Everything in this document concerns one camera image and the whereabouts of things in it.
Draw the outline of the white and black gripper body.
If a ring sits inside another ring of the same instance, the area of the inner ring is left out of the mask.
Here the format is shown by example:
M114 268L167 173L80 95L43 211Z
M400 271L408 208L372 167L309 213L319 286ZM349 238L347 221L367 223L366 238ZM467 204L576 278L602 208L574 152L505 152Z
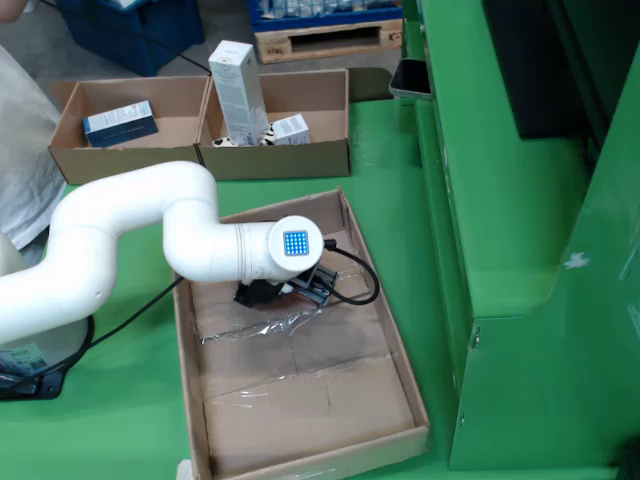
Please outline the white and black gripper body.
M234 301L244 306L266 305L293 291L294 286L289 283L254 280L245 285L239 282L234 294Z

